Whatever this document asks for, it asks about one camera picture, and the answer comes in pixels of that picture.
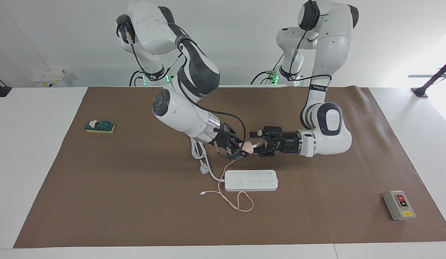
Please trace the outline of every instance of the black stand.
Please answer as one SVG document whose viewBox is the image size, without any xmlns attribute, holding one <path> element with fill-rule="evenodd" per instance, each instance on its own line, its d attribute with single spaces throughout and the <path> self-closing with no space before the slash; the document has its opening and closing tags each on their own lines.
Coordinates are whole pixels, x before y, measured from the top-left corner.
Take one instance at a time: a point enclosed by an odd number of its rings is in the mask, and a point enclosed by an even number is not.
<svg viewBox="0 0 446 259">
<path fill-rule="evenodd" d="M 439 79 L 444 73 L 446 72 L 446 64 L 443 66 L 439 72 L 437 72 L 435 75 L 433 75 L 428 82 L 426 82 L 422 87 L 419 88 L 412 88 L 413 93 L 417 97 L 424 97 L 427 98 L 426 95 L 426 89 L 430 87 L 437 79 Z"/>
<path fill-rule="evenodd" d="M 11 91 L 12 87 L 2 87 L 0 86 L 0 97 L 6 97 Z"/>
</svg>

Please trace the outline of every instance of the black metal pole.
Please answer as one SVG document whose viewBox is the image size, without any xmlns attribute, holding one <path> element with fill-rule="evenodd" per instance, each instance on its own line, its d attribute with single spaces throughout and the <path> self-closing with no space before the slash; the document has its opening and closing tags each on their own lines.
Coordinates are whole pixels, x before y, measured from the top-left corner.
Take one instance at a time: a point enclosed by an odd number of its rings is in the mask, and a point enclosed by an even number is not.
<svg viewBox="0 0 446 259">
<path fill-rule="evenodd" d="M 435 75 L 433 75 L 422 87 L 412 88 L 413 93 L 417 97 L 427 97 L 426 89 L 430 87 L 437 79 L 439 79 L 445 72 L 446 72 L 446 64 Z"/>
</svg>

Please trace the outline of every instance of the power outlet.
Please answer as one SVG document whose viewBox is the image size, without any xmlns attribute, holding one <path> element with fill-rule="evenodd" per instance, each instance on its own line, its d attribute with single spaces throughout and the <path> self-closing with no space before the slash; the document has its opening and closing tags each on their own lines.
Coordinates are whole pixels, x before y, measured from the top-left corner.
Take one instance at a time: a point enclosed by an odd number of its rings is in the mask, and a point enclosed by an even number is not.
<svg viewBox="0 0 446 259">
<path fill-rule="evenodd" d="M 275 191 L 278 180 L 274 170 L 227 170 L 224 188 L 230 191 Z"/>
</svg>

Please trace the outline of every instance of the gray switch box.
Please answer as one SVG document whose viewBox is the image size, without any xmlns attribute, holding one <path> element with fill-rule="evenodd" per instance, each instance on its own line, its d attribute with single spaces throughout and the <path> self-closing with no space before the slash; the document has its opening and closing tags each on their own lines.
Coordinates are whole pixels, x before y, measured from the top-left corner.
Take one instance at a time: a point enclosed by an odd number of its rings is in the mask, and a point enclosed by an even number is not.
<svg viewBox="0 0 446 259">
<path fill-rule="evenodd" d="M 383 199 L 392 219 L 401 221 L 417 217 L 403 191 L 390 191 L 383 195 Z"/>
</svg>

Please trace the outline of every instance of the white wall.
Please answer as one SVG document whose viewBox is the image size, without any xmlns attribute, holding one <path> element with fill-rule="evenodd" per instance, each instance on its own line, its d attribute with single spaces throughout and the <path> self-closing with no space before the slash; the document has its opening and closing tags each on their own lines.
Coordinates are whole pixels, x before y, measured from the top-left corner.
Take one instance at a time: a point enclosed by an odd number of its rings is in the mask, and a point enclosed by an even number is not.
<svg viewBox="0 0 446 259">
<path fill-rule="evenodd" d="M 0 77 L 12 86 L 26 87 L 31 85 L 26 80 L 32 69 L 48 66 L 64 69 L 74 86 L 126 85 L 136 61 L 119 48 L 115 20 L 126 12 L 127 2 L 0 0 L 0 13 L 12 21 L 4 23 L 0 17 Z M 176 22 L 219 67 L 221 84 L 248 84 L 276 63 L 282 54 L 276 33 L 297 23 L 305 1 L 152 2 L 172 10 Z M 407 77 L 410 72 L 404 67 L 446 34 L 446 0 L 340 2 L 358 7 L 360 20 L 351 56 L 333 78 L 335 86 L 388 86 L 388 78 Z M 13 37 L 6 30 L 11 26 L 16 28 Z M 315 51 L 304 52 L 302 71 L 309 75 Z M 165 55 L 164 64 L 176 56 L 177 51 Z"/>
</svg>

